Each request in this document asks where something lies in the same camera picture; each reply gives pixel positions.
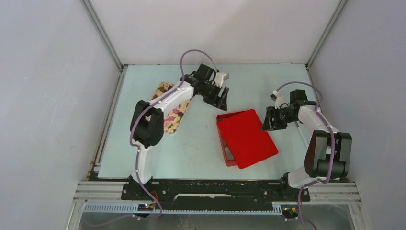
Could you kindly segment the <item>red box lid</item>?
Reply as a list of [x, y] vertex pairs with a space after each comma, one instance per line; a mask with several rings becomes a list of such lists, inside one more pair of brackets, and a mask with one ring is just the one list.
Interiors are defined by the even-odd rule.
[[244, 110], [219, 122], [221, 133], [239, 169], [245, 169], [279, 153], [254, 109]]

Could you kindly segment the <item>metal tongs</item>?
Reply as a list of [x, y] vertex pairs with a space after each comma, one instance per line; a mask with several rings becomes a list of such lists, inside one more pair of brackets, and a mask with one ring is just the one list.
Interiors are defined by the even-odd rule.
[[304, 126], [301, 125], [299, 122], [295, 122], [295, 126], [296, 126], [296, 128], [297, 128], [297, 130], [299, 132], [299, 135], [300, 135], [300, 137], [301, 137], [301, 139], [302, 139], [302, 141], [304, 143], [305, 148], [308, 149], [309, 139], [308, 139], [307, 133], [306, 133], [306, 131], [304, 129]]

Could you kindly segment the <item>red chocolate box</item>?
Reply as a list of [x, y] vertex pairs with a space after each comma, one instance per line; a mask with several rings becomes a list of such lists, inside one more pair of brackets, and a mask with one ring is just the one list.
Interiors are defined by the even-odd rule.
[[232, 116], [235, 116], [239, 113], [242, 113], [243, 111], [238, 111], [238, 112], [232, 112], [232, 113], [227, 113], [227, 114], [222, 114], [222, 115], [218, 115], [216, 117], [216, 127], [217, 127], [217, 131], [218, 131], [218, 135], [219, 135], [219, 139], [220, 139], [220, 144], [221, 144], [221, 148], [222, 148], [222, 153], [223, 153], [223, 157], [224, 157], [224, 161], [225, 161], [225, 165], [227, 167], [232, 167], [232, 166], [237, 166], [237, 163], [226, 143], [226, 140], [224, 139], [220, 127], [219, 127], [219, 122], [222, 120], [225, 120], [227, 118], [230, 118]]

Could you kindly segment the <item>floral tray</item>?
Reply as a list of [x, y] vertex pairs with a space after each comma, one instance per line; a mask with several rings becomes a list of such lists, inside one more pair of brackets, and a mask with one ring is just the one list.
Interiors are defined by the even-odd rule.
[[[158, 98], [167, 91], [169, 91], [174, 84], [169, 82], [162, 82], [154, 92], [151, 100]], [[164, 132], [168, 134], [174, 134], [180, 126], [180, 123], [189, 107], [191, 99], [185, 100], [184, 102], [177, 105], [171, 112], [167, 114], [164, 119]]]

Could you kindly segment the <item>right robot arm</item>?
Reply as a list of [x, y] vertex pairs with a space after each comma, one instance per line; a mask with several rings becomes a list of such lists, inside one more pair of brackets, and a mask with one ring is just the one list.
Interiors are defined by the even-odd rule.
[[278, 188], [279, 196], [291, 200], [297, 195], [298, 188], [346, 177], [352, 136], [333, 127], [317, 103], [308, 100], [305, 90], [291, 91], [288, 103], [277, 90], [271, 97], [275, 105], [267, 107], [261, 130], [283, 130], [289, 123], [301, 123], [310, 136], [303, 166], [287, 173], [287, 182]]

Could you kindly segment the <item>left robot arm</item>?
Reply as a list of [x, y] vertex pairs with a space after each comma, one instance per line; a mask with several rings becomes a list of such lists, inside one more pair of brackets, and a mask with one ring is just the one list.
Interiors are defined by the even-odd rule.
[[131, 174], [137, 181], [133, 187], [135, 196], [143, 200], [151, 195], [151, 186], [147, 182], [152, 178], [152, 161], [147, 153], [161, 141], [168, 113], [196, 95], [201, 96], [205, 103], [227, 111], [229, 88], [223, 85], [227, 79], [228, 73], [201, 64], [196, 71], [183, 75], [177, 84], [161, 96], [137, 102], [130, 124], [130, 145], [137, 148]]

